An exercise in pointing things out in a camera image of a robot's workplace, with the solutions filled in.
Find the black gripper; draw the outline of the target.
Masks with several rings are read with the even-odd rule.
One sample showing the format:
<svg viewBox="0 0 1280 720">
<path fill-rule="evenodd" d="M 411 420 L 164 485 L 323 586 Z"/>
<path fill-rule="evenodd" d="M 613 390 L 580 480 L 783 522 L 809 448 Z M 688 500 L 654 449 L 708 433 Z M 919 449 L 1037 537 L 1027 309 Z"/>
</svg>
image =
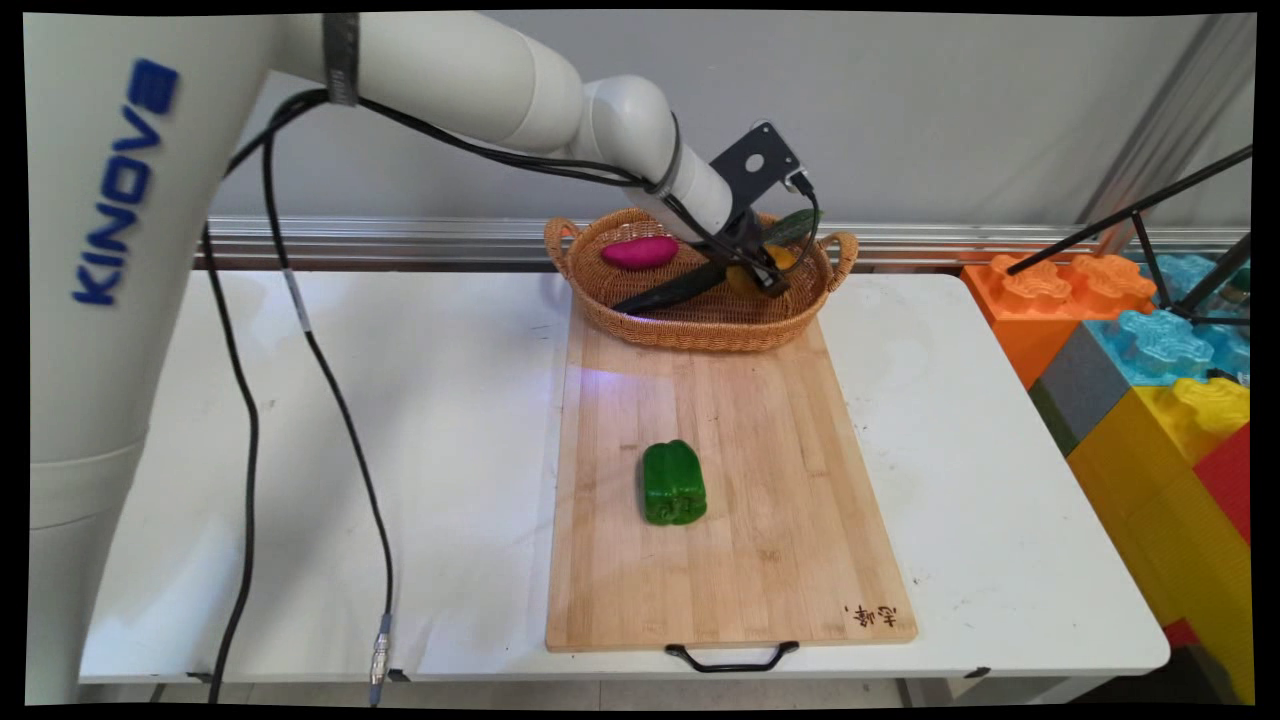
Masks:
<svg viewBox="0 0 1280 720">
<path fill-rule="evenodd" d="M 745 208 L 712 236 L 712 263 L 726 268 L 726 284 L 744 299 L 777 299 L 790 288 L 788 269 L 768 250 L 765 223 Z M 762 287 L 753 266 L 762 266 Z"/>
</svg>

